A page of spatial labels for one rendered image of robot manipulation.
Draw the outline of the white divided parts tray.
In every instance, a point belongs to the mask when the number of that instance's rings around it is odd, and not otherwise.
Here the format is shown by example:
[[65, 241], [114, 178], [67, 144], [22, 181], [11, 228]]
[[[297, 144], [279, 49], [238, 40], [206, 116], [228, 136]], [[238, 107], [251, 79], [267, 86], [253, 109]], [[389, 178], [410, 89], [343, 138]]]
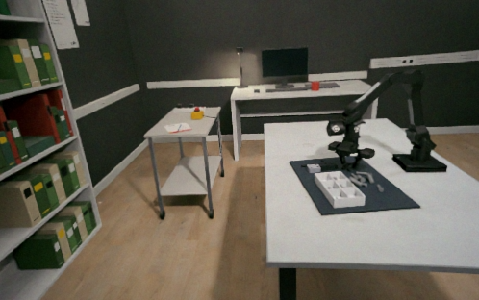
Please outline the white divided parts tray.
[[[340, 180], [334, 180], [331, 176]], [[316, 173], [315, 183], [334, 208], [363, 206], [365, 204], [366, 197], [340, 171]], [[341, 188], [338, 184], [342, 184], [344, 188]], [[332, 189], [327, 189], [327, 187]], [[338, 199], [335, 199], [336, 197]]]

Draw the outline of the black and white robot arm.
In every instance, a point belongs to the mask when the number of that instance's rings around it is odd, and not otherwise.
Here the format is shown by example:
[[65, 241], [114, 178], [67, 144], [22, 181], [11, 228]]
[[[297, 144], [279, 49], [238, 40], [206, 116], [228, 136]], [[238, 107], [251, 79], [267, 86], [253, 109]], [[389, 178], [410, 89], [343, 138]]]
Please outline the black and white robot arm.
[[[343, 134], [358, 136], [360, 124], [366, 124], [361, 117], [366, 113], [368, 106], [392, 84], [401, 84], [407, 93], [408, 100], [410, 127], [405, 129], [405, 132], [406, 138], [409, 138], [408, 140], [413, 145], [410, 159], [414, 163], [430, 163], [431, 150], [435, 149], [436, 144], [431, 140], [423, 120], [421, 89], [424, 85], [424, 77], [425, 75], [422, 71], [412, 69], [407, 69], [404, 72], [386, 73], [361, 98], [348, 104], [338, 120], [329, 120], [326, 126], [328, 137], [342, 136]], [[346, 118], [347, 116], [348, 118]], [[355, 140], [347, 141], [345, 138], [338, 150], [339, 155], [346, 157], [350, 156], [350, 154], [355, 154], [357, 151]]]

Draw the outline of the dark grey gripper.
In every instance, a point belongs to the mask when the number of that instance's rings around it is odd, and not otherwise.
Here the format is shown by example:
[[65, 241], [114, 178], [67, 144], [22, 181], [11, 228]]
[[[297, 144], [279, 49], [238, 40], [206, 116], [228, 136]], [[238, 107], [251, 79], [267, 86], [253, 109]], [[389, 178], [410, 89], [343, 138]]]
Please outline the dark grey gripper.
[[[365, 149], [358, 149], [358, 145], [360, 147], [360, 144], [359, 144], [359, 138], [361, 136], [347, 136], [346, 134], [344, 134], [344, 137], [343, 139], [346, 138], [347, 141], [351, 141], [351, 139], [354, 139], [355, 140], [355, 143], [356, 143], [356, 147], [357, 147], [357, 156], [355, 156], [355, 165], [354, 165], [354, 169], [357, 168], [357, 166], [359, 165], [360, 161], [362, 160], [362, 158], [364, 159], [371, 159], [373, 156], [375, 156], [375, 150], [374, 149], [371, 149], [371, 148], [365, 148]], [[337, 153], [339, 155], [339, 150], [338, 150], [338, 147], [340, 146], [341, 142], [338, 142], [338, 141], [333, 141], [331, 142], [329, 145], [328, 145], [328, 150], [331, 150], [331, 151], [335, 151], [335, 153]], [[362, 153], [361, 153], [362, 151]], [[344, 155], [339, 155], [340, 157], [340, 161], [341, 161], [341, 164], [344, 164], [345, 163], [345, 157]]]

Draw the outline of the white mounting block with black holes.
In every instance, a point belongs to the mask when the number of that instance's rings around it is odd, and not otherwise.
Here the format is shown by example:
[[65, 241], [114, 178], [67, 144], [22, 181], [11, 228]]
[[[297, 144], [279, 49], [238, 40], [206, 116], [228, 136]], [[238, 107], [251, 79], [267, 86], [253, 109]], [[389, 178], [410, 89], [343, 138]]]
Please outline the white mounting block with black holes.
[[309, 173], [318, 173], [320, 172], [320, 166], [318, 164], [308, 164], [307, 170]]

